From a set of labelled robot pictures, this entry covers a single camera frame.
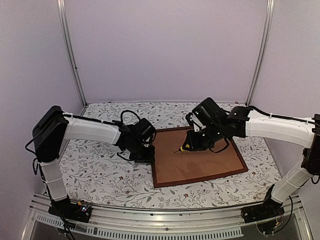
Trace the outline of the yellow handled screwdriver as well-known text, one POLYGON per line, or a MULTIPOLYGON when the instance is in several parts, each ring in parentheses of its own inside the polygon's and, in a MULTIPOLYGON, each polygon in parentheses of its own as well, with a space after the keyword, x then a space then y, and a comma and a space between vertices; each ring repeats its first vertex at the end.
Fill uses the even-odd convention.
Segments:
POLYGON ((182 145, 178 150, 175 150, 173 153, 175 154, 177 152, 184 152, 184 151, 190 151, 189 144, 182 145))

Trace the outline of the red-brown wooden picture frame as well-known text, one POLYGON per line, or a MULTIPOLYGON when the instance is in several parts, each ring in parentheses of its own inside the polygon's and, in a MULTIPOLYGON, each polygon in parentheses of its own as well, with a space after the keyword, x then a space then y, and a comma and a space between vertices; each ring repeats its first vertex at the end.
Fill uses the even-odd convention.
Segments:
POLYGON ((151 164, 154 188, 172 187, 229 177, 249 169, 233 140, 220 153, 205 151, 175 152, 184 142, 188 127, 156 131, 151 164))

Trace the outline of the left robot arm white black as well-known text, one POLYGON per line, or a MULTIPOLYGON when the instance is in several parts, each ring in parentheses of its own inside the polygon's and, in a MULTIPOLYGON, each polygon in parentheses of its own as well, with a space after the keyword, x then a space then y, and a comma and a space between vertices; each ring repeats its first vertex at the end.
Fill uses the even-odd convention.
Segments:
POLYGON ((32 138, 25 150, 32 153, 42 180, 55 209, 63 216, 74 213, 74 205, 67 194, 60 170, 60 151, 65 141, 89 141, 105 143, 129 152, 128 162, 149 164, 155 160, 155 127, 146 119, 125 124, 124 110, 119 120, 105 121, 67 113, 58 105, 52 106, 32 130, 32 138))

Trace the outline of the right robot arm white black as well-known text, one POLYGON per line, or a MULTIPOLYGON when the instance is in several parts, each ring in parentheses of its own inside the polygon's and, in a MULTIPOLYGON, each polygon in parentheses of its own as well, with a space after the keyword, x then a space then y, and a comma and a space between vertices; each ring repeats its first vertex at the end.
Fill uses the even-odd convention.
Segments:
POLYGON ((308 180, 320 174, 320 116, 298 118, 267 113, 255 106, 237 106, 223 110, 208 97, 186 115, 191 126, 180 152, 213 151, 215 143, 225 145, 233 137, 259 137, 303 147, 303 160, 280 181, 271 186, 259 206, 262 218, 269 218, 278 207, 308 180))

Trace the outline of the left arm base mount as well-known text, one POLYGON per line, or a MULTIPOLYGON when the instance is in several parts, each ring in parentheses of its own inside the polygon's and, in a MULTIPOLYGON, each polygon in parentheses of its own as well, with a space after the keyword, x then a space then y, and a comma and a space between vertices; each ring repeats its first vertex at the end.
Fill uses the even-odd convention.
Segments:
POLYGON ((77 203, 71 202, 67 196, 63 200, 52 200, 48 213, 67 220, 88 223, 92 214, 92 204, 84 200, 80 200, 77 203))

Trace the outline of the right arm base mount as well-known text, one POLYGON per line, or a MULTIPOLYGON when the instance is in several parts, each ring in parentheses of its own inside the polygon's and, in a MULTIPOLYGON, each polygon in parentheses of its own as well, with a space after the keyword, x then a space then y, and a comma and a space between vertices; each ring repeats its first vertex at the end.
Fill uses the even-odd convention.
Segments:
POLYGON ((282 203, 273 200, 261 204, 246 206, 241 209, 241 217, 245 223, 252 223, 283 215, 285 210, 282 203))

